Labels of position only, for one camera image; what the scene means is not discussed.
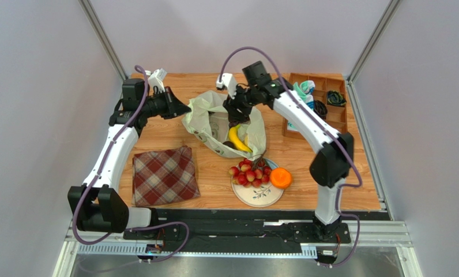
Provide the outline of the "orange fake fruit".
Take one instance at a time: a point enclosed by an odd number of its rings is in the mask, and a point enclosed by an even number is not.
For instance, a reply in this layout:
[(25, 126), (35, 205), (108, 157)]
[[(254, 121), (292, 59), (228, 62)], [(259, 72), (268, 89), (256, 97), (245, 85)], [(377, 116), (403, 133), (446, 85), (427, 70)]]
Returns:
[(293, 177), (288, 170), (282, 167), (278, 167), (272, 170), (269, 176), (269, 180), (274, 187), (279, 189), (287, 189), (291, 186)]

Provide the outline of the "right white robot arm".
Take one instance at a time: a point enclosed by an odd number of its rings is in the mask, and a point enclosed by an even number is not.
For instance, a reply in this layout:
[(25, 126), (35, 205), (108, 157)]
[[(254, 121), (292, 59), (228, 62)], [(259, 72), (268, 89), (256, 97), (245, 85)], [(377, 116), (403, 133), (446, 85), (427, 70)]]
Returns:
[(341, 223), (339, 214), (340, 186), (353, 165), (353, 136), (340, 133), (305, 104), (292, 85), (279, 77), (273, 79), (262, 62), (243, 69), (247, 87), (233, 75), (221, 72), (216, 80), (218, 90), (226, 90), (223, 106), (230, 121), (242, 123), (250, 111), (264, 104), (282, 115), (305, 138), (315, 152), (310, 175), (318, 184), (318, 204), (313, 222), (318, 235), (330, 237)]

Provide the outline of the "red fake strawberry bunch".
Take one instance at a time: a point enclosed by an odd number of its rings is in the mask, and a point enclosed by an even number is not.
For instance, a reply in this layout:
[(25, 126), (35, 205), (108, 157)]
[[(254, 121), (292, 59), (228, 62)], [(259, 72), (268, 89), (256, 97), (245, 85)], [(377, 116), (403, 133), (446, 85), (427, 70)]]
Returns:
[(228, 173), (233, 185), (260, 188), (270, 182), (272, 170), (267, 159), (263, 155), (258, 155), (244, 158), (236, 166), (230, 167)]

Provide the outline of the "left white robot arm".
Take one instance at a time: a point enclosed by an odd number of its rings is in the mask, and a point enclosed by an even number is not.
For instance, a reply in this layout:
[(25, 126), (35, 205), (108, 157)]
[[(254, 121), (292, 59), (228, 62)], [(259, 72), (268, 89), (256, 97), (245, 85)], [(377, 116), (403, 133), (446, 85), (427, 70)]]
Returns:
[(128, 207), (118, 194), (122, 171), (148, 118), (172, 119), (191, 109), (170, 87), (156, 86), (153, 95), (149, 91), (143, 79), (123, 82), (100, 156), (82, 185), (72, 186), (67, 194), (76, 231), (122, 233), (150, 225), (150, 208)]

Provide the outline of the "white plastic bag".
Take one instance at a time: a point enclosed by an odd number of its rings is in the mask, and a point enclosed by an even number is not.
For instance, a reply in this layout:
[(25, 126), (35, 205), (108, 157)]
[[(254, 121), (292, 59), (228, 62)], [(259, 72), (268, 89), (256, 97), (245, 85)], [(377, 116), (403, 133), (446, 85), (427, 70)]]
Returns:
[(186, 130), (195, 135), (206, 147), (224, 158), (254, 158), (267, 148), (265, 124), (261, 112), (254, 108), (250, 120), (241, 125), (238, 138), (246, 143), (251, 152), (240, 151), (224, 145), (228, 140), (230, 122), (223, 107), (226, 94), (206, 91), (189, 100), (191, 112), (182, 123)]

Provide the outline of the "yellow fake banana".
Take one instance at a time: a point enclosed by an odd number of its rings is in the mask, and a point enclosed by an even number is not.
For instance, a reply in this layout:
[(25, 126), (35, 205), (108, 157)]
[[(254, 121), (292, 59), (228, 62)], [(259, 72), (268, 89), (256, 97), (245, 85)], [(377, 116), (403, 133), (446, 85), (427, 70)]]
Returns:
[(252, 153), (252, 150), (238, 137), (240, 124), (231, 127), (228, 131), (228, 139), (232, 142), (235, 148), (239, 151)]

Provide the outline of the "dark fake plum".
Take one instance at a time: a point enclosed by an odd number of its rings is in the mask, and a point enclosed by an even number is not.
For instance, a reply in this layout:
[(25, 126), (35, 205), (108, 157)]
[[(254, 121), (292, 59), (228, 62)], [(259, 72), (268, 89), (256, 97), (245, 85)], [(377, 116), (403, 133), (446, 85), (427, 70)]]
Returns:
[(225, 141), (225, 142), (223, 142), (223, 145), (225, 145), (226, 147), (231, 148), (231, 149), (236, 149), (236, 146), (232, 141)]

